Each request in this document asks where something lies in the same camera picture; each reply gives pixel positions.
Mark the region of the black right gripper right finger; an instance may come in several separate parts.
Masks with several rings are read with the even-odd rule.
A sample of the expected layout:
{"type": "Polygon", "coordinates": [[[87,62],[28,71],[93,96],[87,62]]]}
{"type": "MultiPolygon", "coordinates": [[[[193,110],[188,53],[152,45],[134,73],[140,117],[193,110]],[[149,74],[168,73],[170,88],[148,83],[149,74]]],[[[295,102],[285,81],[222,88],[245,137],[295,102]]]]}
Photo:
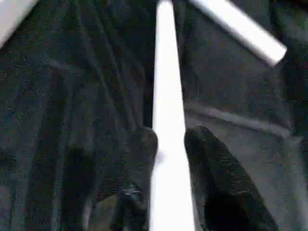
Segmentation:
{"type": "Polygon", "coordinates": [[[228,147],[202,126],[186,130],[197,231],[275,231],[256,185],[228,147]]]}

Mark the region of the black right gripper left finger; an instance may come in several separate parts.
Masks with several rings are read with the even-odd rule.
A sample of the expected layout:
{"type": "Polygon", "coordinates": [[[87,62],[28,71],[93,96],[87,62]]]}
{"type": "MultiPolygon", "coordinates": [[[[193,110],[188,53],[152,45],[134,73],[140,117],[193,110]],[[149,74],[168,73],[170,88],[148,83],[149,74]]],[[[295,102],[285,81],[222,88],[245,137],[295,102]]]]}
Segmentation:
{"type": "Polygon", "coordinates": [[[157,146],[156,133],[139,127],[118,159],[106,167],[97,193],[96,230],[149,230],[151,174],[157,146]]]}

